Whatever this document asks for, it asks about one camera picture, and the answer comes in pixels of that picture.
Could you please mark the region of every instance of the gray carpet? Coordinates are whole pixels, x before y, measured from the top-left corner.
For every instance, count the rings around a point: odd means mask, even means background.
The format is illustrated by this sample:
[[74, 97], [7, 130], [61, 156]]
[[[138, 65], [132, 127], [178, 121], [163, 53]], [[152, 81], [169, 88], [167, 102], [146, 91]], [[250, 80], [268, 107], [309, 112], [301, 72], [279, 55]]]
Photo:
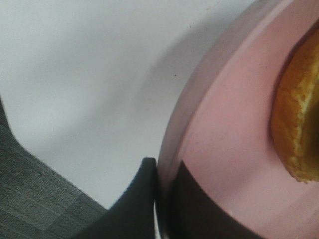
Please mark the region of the gray carpet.
[[0, 101], [0, 239], [65, 239], [105, 212], [19, 145]]

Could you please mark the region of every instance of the gray fabric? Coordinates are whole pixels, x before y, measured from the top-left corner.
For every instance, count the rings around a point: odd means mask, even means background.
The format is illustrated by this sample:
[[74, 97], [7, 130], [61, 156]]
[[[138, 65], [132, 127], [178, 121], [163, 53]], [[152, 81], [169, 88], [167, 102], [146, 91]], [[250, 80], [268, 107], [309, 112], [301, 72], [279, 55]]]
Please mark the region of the gray fabric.
[[104, 213], [13, 137], [0, 101], [0, 239], [64, 239]]

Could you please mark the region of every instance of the pink plastic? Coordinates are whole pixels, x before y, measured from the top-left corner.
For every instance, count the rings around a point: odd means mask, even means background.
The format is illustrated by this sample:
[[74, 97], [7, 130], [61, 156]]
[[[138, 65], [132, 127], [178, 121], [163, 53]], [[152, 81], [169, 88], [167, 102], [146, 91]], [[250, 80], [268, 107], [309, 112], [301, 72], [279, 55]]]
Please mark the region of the pink plastic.
[[228, 28], [167, 127], [159, 157], [164, 195], [183, 161], [213, 201], [264, 238], [319, 238], [319, 183], [288, 174], [269, 129], [279, 76], [318, 19], [318, 0], [264, 0]]

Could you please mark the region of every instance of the white surface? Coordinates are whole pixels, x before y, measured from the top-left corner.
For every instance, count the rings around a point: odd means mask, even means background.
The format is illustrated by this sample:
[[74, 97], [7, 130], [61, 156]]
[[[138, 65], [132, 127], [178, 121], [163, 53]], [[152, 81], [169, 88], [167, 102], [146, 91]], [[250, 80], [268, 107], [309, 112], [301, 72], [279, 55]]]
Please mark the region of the white surface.
[[106, 208], [157, 157], [179, 93], [253, 0], [0, 2], [0, 95], [18, 141]]

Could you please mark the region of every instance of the pink container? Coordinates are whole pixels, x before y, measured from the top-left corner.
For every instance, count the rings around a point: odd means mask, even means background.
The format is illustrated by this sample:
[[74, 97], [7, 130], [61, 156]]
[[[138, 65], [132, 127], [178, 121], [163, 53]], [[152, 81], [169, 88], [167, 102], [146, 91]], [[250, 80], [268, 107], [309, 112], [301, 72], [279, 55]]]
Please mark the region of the pink container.
[[278, 79], [317, 26], [319, 0], [258, 0], [208, 51], [185, 86], [159, 156], [162, 198], [183, 162], [207, 196], [267, 239], [319, 239], [319, 183], [298, 183], [270, 134]]

